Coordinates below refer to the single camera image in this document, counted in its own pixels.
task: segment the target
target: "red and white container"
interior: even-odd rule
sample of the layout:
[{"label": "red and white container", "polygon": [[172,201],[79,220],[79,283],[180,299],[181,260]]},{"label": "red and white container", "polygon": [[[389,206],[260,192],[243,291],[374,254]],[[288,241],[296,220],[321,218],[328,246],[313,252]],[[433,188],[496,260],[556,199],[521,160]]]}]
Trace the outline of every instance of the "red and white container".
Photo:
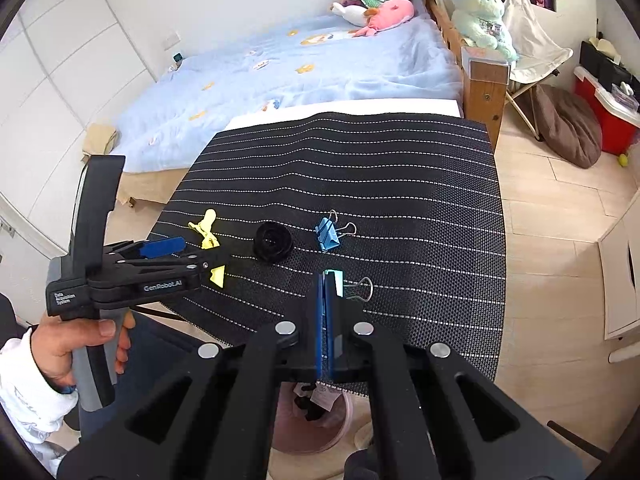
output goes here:
[{"label": "red and white container", "polygon": [[640,128],[640,114],[617,102],[585,68],[577,66],[574,74],[575,93],[589,103],[602,127],[602,150],[626,153]]}]

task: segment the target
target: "brown cushion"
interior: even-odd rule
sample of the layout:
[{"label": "brown cushion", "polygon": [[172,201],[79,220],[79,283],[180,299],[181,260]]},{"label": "brown cushion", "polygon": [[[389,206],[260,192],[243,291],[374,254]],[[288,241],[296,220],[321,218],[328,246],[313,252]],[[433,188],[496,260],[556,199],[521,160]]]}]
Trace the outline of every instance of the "brown cushion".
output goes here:
[{"label": "brown cushion", "polygon": [[580,96],[549,85],[534,86],[516,101],[549,147],[580,168],[590,168],[602,153],[602,130],[591,107]]}]

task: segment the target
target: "white plush toy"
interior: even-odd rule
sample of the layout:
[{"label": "white plush toy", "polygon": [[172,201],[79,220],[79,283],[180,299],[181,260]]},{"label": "white plush toy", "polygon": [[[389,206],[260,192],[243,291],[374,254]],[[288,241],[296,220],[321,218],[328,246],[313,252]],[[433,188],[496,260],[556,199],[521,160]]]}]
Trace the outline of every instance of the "white plush toy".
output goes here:
[{"label": "white plush toy", "polygon": [[503,54],[509,62],[518,60],[511,34],[502,17],[501,0],[451,0],[456,10],[451,21],[471,46],[492,48]]},{"label": "white plush toy", "polygon": [[349,5],[343,7],[341,4],[334,2],[334,6],[331,8],[331,12],[336,16],[341,16],[345,20],[347,20],[351,25],[356,25],[357,27],[366,27],[369,21],[368,16],[365,16],[366,12],[365,7],[361,7],[358,5]]}]

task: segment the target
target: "mint green stuffed animal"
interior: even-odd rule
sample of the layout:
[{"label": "mint green stuffed animal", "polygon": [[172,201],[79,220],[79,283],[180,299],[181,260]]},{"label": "mint green stuffed animal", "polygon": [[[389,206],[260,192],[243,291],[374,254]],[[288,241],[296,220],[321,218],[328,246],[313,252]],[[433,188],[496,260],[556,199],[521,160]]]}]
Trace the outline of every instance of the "mint green stuffed animal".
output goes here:
[{"label": "mint green stuffed animal", "polygon": [[501,0],[451,0],[456,10],[451,21],[470,46],[497,50],[509,62],[517,61],[511,34],[504,25]]}]

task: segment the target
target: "drawer handle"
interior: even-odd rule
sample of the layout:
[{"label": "drawer handle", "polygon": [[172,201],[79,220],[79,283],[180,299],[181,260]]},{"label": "drawer handle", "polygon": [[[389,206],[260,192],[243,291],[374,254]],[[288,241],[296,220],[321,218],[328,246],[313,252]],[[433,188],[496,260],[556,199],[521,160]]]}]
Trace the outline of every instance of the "drawer handle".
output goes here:
[{"label": "drawer handle", "polygon": [[636,288],[636,274],[634,273],[634,261],[631,257],[631,246],[629,246],[629,272],[631,273],[631,283]]}]

